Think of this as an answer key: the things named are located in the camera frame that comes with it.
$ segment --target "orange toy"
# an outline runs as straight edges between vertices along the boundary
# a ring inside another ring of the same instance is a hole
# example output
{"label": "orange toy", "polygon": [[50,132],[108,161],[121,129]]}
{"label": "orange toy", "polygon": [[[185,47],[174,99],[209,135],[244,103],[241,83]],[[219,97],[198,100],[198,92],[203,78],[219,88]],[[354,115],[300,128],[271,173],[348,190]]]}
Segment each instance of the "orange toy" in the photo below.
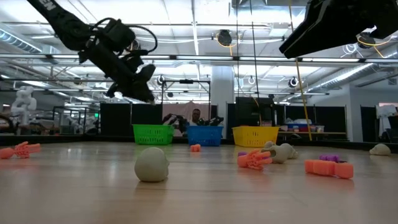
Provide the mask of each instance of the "orange toy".
{"label": "orange toy", "polygon": [[0,149],[0,159],[9,159],[14,154],[22,159],[29,158],[30,153],[40,152],[40,144],[31,144],[28,142],[22,142],[15,146],[15,149],[5,148]]}
{"label": "orange toy", "polygon": [[191,152],[200,152],[200,145],[199,144],[192,145]]}
{"label": "orange toy", "polygon": [[238,156],[237,163],[239,167],[263,170],[264,167],[262,165],[272,163],[271,158],[265,158],[270,156],[270,152],[261,152],[260,149],[255,149],[247,155]]}
{"label": "orange toy", "polygon": [[305,172],[311,174],[337,176],[342,179],[354,177],[354,166],[347,162],[337,163],[333,161],[321,161],[308,159],[304,161]]}

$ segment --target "purple toy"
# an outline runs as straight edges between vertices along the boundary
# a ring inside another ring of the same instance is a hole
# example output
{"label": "purple toy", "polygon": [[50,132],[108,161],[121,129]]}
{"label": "purple toy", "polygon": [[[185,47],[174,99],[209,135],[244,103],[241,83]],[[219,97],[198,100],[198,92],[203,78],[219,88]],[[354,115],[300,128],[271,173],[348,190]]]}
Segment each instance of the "purple toy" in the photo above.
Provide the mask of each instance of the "purple toy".
{"label": "purple toy", "polygon": [[339,162],[340,161],[339,158],[338,158],[338,155],[326,155],[326,154],[324,154],[324,155],[320,155],[319,159],[323,160],[323,161],[333,161],[333,162]]}
{"label": "purple toy", "polygon": [[247,155],[248,153],[247,152],[238,152],[238,156],[244,156],[244,155]]}

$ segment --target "man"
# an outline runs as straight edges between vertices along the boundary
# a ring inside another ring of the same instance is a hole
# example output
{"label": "man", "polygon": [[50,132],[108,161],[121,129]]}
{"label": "man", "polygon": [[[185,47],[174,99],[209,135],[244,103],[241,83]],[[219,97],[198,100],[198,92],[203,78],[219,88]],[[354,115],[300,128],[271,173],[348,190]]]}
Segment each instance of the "man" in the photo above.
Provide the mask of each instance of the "man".
{"label": "man", "polygon": [[192,119],[189,121],[189,125],[196,126],[197,122],[199,122],[199,119],[200,119],[200,110],[194,109],[192,111]]}

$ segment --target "wooden floor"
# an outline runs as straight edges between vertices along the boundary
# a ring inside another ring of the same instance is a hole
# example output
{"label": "wooden floor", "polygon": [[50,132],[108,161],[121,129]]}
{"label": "wooden floor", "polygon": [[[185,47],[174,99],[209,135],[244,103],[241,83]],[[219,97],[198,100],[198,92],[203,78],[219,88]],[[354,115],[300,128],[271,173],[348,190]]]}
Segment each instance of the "wooden floor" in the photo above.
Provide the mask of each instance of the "wooden floor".
{"label": "wooden floor", "polygon": [[[169,179],[139,182],[145,146],[77,142],[43,145],[30,159],[0,161],[1,224],[398,223],[398,157],[297,147],[300,157],[263,172],[238,169],[235,146],[162,147]],[[353,180],[306,175],[304,159],[336,153]]]}

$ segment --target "blue basket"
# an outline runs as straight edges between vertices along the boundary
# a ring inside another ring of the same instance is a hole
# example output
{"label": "blue basket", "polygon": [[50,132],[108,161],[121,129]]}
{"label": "blue basket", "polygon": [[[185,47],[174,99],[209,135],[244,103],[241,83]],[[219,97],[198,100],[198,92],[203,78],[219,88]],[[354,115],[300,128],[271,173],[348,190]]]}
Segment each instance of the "blue basket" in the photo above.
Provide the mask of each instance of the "blue basket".
{"label": "blue basket", "polygon": [[223,128],[222,126],[189,126],[187,129],[189,145],[220,146]]}

